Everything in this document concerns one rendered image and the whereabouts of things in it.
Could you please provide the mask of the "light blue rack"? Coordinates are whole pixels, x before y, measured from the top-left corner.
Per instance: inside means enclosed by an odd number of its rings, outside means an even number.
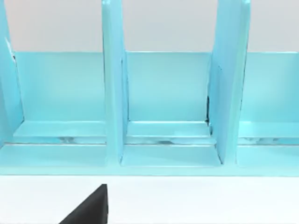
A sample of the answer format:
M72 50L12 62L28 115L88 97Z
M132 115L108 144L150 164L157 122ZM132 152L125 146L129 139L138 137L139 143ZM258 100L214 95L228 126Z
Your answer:
M299 0L0 0L0 175L299 177Z

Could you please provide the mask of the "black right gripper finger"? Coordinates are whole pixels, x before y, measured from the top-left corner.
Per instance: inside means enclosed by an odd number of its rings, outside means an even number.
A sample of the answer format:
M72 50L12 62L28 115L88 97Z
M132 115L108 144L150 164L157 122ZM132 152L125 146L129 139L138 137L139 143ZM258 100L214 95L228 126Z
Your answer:
M100 185L59 224L108 224L107 184Z

